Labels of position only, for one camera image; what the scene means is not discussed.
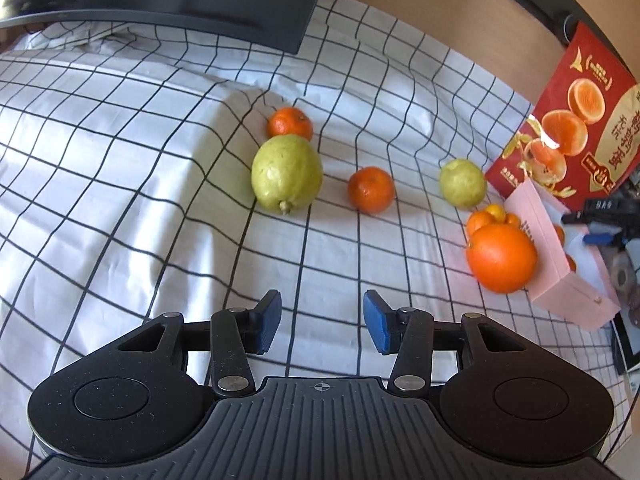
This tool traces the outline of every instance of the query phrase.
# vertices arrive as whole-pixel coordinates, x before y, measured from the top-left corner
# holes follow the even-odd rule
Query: pink cardboard box
[[[562,225],[560,219],[569,210],[530,178],[511,193],[504,207],[520,217],[538,250],[538,268],[527,285],[531,301],[588,331],[613,319],[620,303],[600,252],[582,242],[587,227]],[[554,224],[564,229],[564,248]],[[565,253],[574,259],[577,272],[569,268]]]

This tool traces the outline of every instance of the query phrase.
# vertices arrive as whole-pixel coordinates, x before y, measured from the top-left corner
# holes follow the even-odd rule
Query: grid pattern tablecloth
[[[283,218],[255,202],[266,118],[313,121],[324,184]],[[587,370],[628,406],[606,330],[492,294],[464,258],[466,213],[438,167],[486,168],[530,103],[460,54],[353,0],[320,0],[297,56],[190,30],[57,23],[0,57],[0,477],[41,460],[25,410],[49,374],[162,312],[187,321],[281,291],[266,375],[388,377],[362,294],[439,320],[481,312]],[[391,172],[398,199],[354,211],[346,181]],[[490,194],[489,199],[499,201]],[[207,380],[208,356],[190,359]],[[455,372],[438,354],[435,382]],[[609,449],[607,439],[604,451]]]

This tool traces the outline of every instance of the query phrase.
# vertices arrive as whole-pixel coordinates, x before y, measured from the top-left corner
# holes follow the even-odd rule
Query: guava
[[[255,154],[251,185],[260,205],[269,211],[288,214],[306,207],[322,185],[320,156],[302,137],[273,137]]]
[[[486,179],[474,163],[457,158],[440,170],[440,191],[453,207],[471,209],[486,195]]]

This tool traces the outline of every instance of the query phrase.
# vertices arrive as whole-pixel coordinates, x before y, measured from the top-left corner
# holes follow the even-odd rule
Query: ribbed black surface
[[[329,388],[319,386],[321,383]],[[421,400],[375,379],[268,379],[251,397],[222,400],[190,441],[146,463],[92,467],[53,457],[33,480],[496,480],[616,476],[593,459],[553,468],[494,462],[452,439]]]

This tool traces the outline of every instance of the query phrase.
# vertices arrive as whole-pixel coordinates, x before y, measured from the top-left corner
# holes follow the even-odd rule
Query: wooden table
[[[433,36],[535,102],[563,47],[513,0],[359,0]],[[640,80],[640,0],[576,0]]]

